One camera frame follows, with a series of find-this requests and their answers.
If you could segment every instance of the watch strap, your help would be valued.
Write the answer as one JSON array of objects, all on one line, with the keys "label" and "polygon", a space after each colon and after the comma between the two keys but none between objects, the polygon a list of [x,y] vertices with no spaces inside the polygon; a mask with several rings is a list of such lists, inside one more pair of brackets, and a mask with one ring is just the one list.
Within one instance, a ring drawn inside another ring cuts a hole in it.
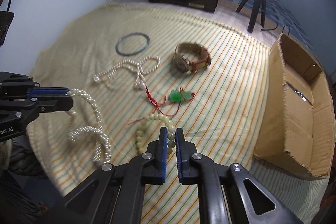
[{"label": "watch strap", "polygon": [[179,54],[181,52],[193,52],[199,55],[198,61],[189,62],[191,72],[206,68],[208,65],[211,64],[209,52],[202,45],[199,45],[197,43],[180,43],[175,49],[175,54]]}]

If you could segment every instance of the green jade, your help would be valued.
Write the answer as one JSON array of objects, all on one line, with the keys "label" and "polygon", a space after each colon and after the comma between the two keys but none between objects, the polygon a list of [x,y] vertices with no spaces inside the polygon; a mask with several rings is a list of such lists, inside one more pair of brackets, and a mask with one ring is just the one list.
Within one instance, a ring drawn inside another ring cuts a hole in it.
[{"label": "green jade", "polygon": [[172,90],[169,93],[168,101],[173,102],[184,102],[184,99],[191,100],[193,96],[191,95],[190,91],[179,91],[179,90]]}]

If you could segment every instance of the cardboard box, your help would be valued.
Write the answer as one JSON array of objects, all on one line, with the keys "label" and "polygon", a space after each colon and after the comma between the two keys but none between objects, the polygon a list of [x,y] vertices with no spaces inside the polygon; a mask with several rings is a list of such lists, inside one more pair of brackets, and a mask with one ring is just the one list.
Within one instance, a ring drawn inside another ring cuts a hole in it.
[{"label": "cardboard box", "polygon": [[327,177],[334,113],[320,65],[288,36],[270,50],[269,87],[254,156],[307,180]]}]

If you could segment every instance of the striped bedsheet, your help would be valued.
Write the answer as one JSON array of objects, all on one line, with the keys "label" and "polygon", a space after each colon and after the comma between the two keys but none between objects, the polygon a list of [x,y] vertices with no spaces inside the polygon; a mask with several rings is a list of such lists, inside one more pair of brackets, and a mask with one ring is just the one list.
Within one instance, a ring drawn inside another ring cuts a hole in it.
[{"label": "striped bedsheet", "polygon": [[[223,23],[178,10],[109,3],[71,23],[41,53],[31,75],[44,86],[86,90],[104,117],[113,147],[112,163],[126,163],[137,154],[137,124],[127,123],[152,112],[153,107],[144,91],[133,89],[135,76],[129,71],[118,71],[100,85],[94,84],[92,77],[124,59],[116,54],[115,43],[130,32],[142,32],[151,39],[149,47],[131,59],[140,61],[147,55],[161,58],[158,70],[146,76],[154,98],[160,100],[181,86],[196,93],[194,100],[184,103],[172,118],[174,125],[183,128],[186,140],[217,163],[241,163],[309,223],[318,210],[327,180],[300,180],[252,157],[263,118],[269,70],[269,47],[257,39]],[[207,70],[194,75],[178,72],[171,60],[179,42],[204,45],[212,58]],[[137,47],[134,43],[129,50]],[[176,107],[170,105],[163,110],[174,113]],[[92,109],[81,99],[75,100],[74,110],[78,112],[76,126],[95,126]],[[36,156],[63,195],[95,170],[95,143],[84,138],[71,144],[69,122],[65,113],[45,113],[28,128]],[[157,139],[160,126],[156,121],[151,124],[146,143]],[[142,223],[199,223],[196,186],[179,185],[175,153],[167,162],[166,183],[146,187]]]}]

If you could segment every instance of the blue bangle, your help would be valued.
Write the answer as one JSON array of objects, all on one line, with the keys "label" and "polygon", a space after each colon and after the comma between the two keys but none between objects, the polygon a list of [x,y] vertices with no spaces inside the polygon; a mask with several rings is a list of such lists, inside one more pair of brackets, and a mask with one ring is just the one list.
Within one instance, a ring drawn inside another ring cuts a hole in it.
[{"label": "blue bangle", "polygon": [[[124,39],[126,39],[127,37],[131,37],[131,36],[134,36],[134,35],[140,35],[140,36],[146,38],[146,40],[147,40],[146,45],[145,45],[142,49],[140,49],[139,51],[137,51],[137,52],[133,52],[133,53],[130,53],[130,54],[126,54],[126,53],[122,53],[122,52],[120,52],[120,50],[119,50],[119,48],[118,48],[120,42],[122,42],[122,41],[123,41]],[[120,38],[120,39],[118,40],[117,44],[115,45],[115,51],[117,52],[117,54],[119,54],[119,55],[121,55],[121,56],[132,56],[132,55],[136,55],[136,54],[138,54],[138,53],[144,51],[144,50],[148,47],[148,45],[149,45],[149,41],[150,41],[149,36],[146,35],[146,34],[144,34],[144,33],[141,33],[141,32],[133,32],[133,33],[129,33],[129,34],[125,35],[124,37],[122,37],[122,38]]]}]

